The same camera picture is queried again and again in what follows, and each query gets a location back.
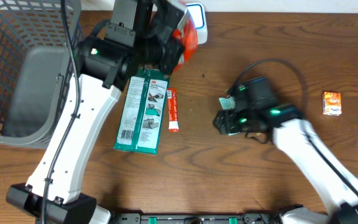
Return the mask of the mint wet wipes pack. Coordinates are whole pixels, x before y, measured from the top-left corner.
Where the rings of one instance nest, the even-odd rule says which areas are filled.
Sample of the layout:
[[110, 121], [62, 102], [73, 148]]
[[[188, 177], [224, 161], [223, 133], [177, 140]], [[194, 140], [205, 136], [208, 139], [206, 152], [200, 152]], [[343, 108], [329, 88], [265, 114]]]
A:
[[236, 107], [235, 99], [232, 96], [219, 98], [219, 102], [223, 110], [233, 110]]

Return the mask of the red snack bag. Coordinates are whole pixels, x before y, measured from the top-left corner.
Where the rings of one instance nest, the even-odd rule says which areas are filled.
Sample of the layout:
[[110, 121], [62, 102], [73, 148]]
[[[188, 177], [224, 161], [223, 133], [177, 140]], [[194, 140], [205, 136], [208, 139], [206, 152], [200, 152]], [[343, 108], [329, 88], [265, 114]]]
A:
[[184, 64], [186, 64], [192, 55], [196, 52], [198, 46], [198, 34], [196, 31], [195, 23], [190, 15], [189, 10], [186, 8], [184, 1], [168, 0], [169, 6], [173, 9], [179, 10], [179, 21], [176, 28], [174, 28], [171, 37], [184, 46], [184, 51], [180, 55], [178, 63], [173, 69], [174, 72], [178, 71]]

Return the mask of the orange tissue pack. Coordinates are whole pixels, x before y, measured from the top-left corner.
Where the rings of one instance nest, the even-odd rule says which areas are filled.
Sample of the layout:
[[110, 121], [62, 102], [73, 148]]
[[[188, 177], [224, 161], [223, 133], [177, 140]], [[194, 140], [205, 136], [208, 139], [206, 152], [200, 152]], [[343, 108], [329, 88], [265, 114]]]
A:
[[341, 94], [336, 92], [324, 91], [323, 115], [339, 116], [342, 114]]

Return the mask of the red chocolate bar wrapper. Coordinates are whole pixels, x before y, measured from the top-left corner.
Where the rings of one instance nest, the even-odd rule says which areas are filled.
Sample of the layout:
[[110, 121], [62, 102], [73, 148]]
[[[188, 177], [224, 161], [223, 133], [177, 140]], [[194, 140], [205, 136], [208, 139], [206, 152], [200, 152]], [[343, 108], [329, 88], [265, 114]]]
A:
[[168, 101], [168, 130], [171, 133], [179, 132], [178, 125], [178, 102], [177, 102], [177, 90], [174, 88], [167, 89], [167, 101]]

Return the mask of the green white 3M package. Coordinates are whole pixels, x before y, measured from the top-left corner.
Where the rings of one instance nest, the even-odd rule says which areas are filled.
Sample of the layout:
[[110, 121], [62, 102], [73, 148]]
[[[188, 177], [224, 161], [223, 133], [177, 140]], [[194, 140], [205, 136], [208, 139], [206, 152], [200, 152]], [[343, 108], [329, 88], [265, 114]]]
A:
[[114, 149], [157, 154], [170, 79], [159, 70], [141, 68], [129, 80]]

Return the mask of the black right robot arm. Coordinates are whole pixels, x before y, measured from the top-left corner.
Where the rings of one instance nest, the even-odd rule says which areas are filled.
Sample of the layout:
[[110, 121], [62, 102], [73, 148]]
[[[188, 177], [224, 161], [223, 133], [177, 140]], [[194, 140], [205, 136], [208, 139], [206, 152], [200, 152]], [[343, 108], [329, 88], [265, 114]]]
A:
[[282, 103], [267, 78], [235, 82], [231, 110], [218, 111], [213, 124], [221, 134], [243, 133], [271, 142], [286, 154], [313, 186], [326, 214], [294, 206], [272, 215], [271, 223], [358, 223], [358, 178], [322, 142], [312, 124], [291, 103]]

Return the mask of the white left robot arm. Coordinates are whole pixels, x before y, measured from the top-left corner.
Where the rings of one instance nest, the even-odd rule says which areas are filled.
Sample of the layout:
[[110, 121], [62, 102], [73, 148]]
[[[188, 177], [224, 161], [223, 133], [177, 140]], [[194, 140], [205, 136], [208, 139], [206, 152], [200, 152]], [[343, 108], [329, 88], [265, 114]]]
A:
[[174, 33], [190, 21], [183, 1], [116, 1], [110, 20], [69, 45], [73, 74], [45, 154], [6, 200], [36, 223], [111, 223], [112, 213], [82, 192], [99, 132], [127, 82], [151, 65], [171, 74], [185, 51]]

